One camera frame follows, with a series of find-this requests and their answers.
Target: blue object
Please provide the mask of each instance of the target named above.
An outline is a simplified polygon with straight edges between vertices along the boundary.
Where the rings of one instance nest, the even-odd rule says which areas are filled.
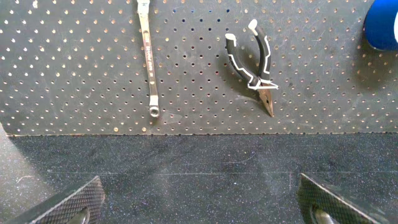
[[[398,0],[375,0],[365,20],[365,36],[379,50],[398,50]]]

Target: black pegboard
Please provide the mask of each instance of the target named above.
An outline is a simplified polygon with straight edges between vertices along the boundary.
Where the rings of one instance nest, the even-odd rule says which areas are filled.
[[[8,1],[0,9],[0,120],[8,134],[396,132],[396,52],[363,38],[372,1],[153,1],[160,118],[135,1]],[[233,74],[226,32],[256,69],[247,25],[272,48],[275,117]]]

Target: pliers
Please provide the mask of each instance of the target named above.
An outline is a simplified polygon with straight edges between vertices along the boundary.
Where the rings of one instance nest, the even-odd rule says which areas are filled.
[[[269,48],[267,36],[264,34],[263,29],[257,26],[256,19],[253,19],[248,27],[256,37],[260,48],[259,70],[256,73],[252,72],[245,68],[243,63],[240,61],[238,57],[238,46],[236,44],[236,37],[234,34],[225,34],[226,50],[229,60],[231,61],[236,72],[248,82],[249,89],[257,90],[259,92],[260,99],[264,103],[268,113],[271,116],[274,116],[271,89],[278,88],[278,85],[273,84],[270,81],[269,70],[271,67],[271,50]]]

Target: silver wrench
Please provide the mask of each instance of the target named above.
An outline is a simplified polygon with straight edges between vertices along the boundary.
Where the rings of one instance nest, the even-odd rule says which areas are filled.
[[[137,0],[137,12],[139,15],[139,22],[141,23],[142,39],[144,41],[144,52],[147,63],[148,79],[149,79],[149,113],[152,117],[158,118],[159,111],[159,96],[157,95],[155,67],[152,56],[152,45],[150,43],[149,33],[149,3],[150,0]]]

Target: hanging tool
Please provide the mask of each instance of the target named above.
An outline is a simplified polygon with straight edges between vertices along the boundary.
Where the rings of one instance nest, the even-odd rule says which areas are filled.
[[[157,95],[156,77],[154,60],[152,56],[152,45],[150,44],[149,33],[149,3],[150,0],[137,0],[137,12],[139,15],[139,22],[141,23],[142,39],[144,42],[145,60],[147,64],[148,79],[149,79],[149,113],[152,117],[158,118],[159,111],[159,96]]]
[[[274,109],[272,107],[271,89],[278,88],[278,85],[270,81],[269,70],[271,67],[271,50],[267,36],[264,31],[257,26],[257,20],[253,19],[249,24],[249,29],[256,37],[257,43],[260,48],[260,64],[258,72],[252,72],[245,68],[239,59],[238,46],[236,44],[236,37],[234,34],[225,34],[226,50],[233,67],[236,72],[248,82],[248,88],[257,90],[260,99],[264,103],[268,113],[274,116]]]

